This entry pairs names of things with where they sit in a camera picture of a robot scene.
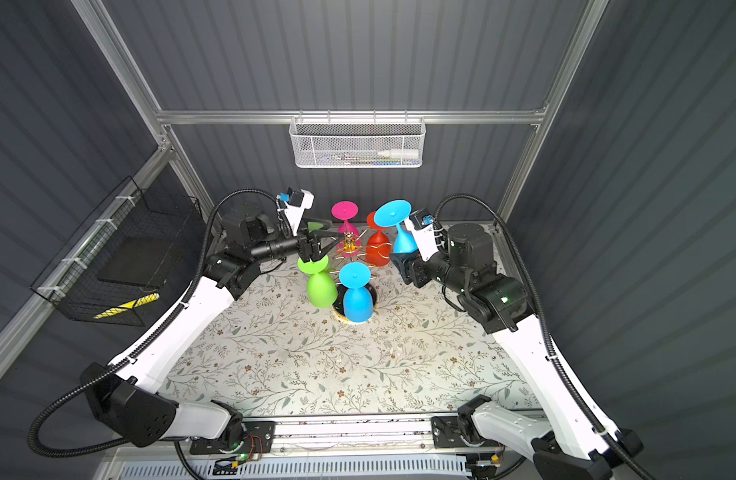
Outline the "blue wine glass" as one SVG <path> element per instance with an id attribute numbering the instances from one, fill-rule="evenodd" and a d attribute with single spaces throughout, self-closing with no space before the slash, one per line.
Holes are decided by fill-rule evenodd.
<path id="1" fill-rule="evenodd" d="M 409 219 L 411 204 L 407 200 L 392 200 L 382 205 L 374 215 L 375 223 L 382 228 L 396 229 L 393 244 L 395 254 L 409 254 L 418 250 L 417 243 L 411 233 L 405 230 L 405 221 Z"/>
<path id="2" fill-rule="evenodd" d="M 343 308 L 346 318 L 352 323 L 364 323 L 374 313 L 374 302 L 367 285 L 371 271 L 365 264 L 353 262 L 345 265 L 339 273 L 341 284 L 346 288 Z"/>

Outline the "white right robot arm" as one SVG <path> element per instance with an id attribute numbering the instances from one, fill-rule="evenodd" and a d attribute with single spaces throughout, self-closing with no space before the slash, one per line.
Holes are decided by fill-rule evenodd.
<path id="1" fill-rule="evenodd" d="M 622 429 L 592 399 L 546 325 L 528 278 L 499 273 L 493 240 L 474 223 L 445 228 L 431 216 L 398 227 L 391 255 L 403 281 L 431 281 L 453 292 L 453 307 L 468 314 L 507 352 L 537 397 L 545 420 L 532 420 L 480 395 L 458 410 L 463 439 L 493 440 L 531 461 L 544 479 L 610 479 L 619 465 L 650 478 L 635 457 L 639 436 Z"/>

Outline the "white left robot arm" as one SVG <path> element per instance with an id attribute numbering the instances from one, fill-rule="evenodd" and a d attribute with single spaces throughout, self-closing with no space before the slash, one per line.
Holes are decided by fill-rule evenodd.
<path id="1" fill-rule="evenodd" d="M 158 320 L 118 355 L 126 366 L 87 390 L 94 417 L 138 447 L 194 437 L 217 441 L 225 452 L 238 450 L 247 436 L 242 413 L 218 400 L 178 402 L 159 390 L 182 354 L 261 276 L 263 263 L 293 254 L 321 260 L 344 237 L 329 227 L 311 231 L 300 216 L 294 224 L 299 231 L 288 237 L 262 213 L 233 214 L 224 226 L 222 250 L 207 259 L 191 285 L 194 293 L 168 310 L 174 321 Z"/>

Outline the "blue wine glass front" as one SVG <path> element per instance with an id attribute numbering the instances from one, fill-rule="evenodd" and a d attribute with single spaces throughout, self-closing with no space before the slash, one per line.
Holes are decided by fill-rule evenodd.
<path id="1" fill-rule="evenodd" d="M 374 302 L 367 285 L 371 271 L 365 264 L 353 262 L 345 265 L 339 273 L 341 284 L 346 288 L 343 308 L 346 318 L 352 323 L 364 323 L 374 313 Z"/>

